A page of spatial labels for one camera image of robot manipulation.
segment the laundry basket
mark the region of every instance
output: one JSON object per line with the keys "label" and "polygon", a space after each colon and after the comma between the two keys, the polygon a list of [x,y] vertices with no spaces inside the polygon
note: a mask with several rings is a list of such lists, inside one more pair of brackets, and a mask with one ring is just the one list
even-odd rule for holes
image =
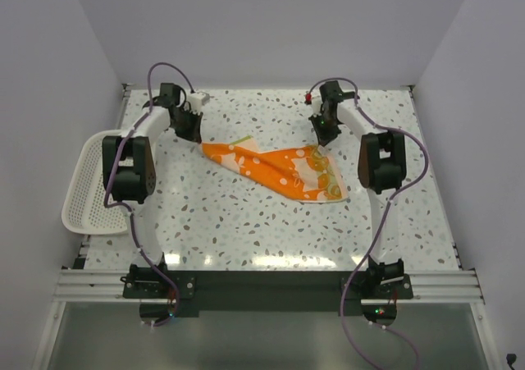
{"label": "laundry basket", "polygon": [[126,221],[120,208],[104,207],[102,176],[102,140],[105,136],[120,133],[121,130],[105,130],[84,144],[62,208],[62,222],[68,230],[85,235],[126,231]]}

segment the orange polka dot fabric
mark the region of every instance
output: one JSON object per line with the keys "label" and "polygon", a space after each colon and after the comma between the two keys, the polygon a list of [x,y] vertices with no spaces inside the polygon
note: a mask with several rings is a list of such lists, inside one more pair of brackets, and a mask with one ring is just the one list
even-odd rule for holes
{"label": "orange polka dot fabric", "polygon": [[333,157],[321,146],[261,153],[249,138],[238,144],[203,143],[202,147],[212,161],[286,198],[319,203],[348,198]]}

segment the gray floor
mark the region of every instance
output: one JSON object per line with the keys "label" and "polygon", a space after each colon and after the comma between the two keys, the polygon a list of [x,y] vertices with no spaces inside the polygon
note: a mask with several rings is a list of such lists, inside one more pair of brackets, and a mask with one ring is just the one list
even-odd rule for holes
{"label": "gray floor", "polygon": [[[349,317],[359,344],[385,368],[413,368],[410,348]],[[422,369],[487,369],[468,305],[404,305],[395,328],[410,336]],[[202,313],[151,331],[137,304],[69,304],[52,370],[368,369],[336,313]]]}

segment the wall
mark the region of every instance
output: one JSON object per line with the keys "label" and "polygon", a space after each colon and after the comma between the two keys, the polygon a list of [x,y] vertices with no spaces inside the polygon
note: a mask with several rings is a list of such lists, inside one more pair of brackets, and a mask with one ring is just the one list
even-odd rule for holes
{"label": "wall", "polygon": [[500,353],[516,353],[518,363],[525,363],[524,12],[525,0],[465,0],[415,89],[460,255],[479,273]]}
{"label": "wall", "polygon": [[162,60],[212,87],[415,84],[462,1],[80,0],[122,80]]}
{"label": "wall", "polygon": [[0,368],[30,367],[79,238],[60,211],[121,86],[78,0],[0,0]]}

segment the folded cloth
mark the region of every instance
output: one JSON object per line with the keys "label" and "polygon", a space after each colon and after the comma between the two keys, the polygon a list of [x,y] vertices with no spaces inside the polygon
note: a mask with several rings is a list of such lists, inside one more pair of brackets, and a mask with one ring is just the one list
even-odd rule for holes
{"label": "folded cloth", "polygon": [[247,136],[233,144],[203,143],[202,148],[212,161],[286,198],[319,203],[348,198],[336,162],[322,146],[260,152]]}

